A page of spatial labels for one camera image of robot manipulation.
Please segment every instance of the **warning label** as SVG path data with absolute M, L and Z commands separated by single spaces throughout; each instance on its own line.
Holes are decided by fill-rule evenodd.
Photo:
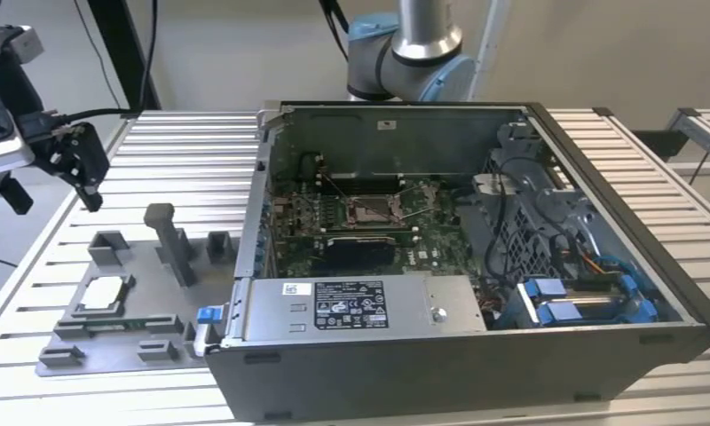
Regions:
M 316 282 L 316 327 L 388 328 L 384 281 Z

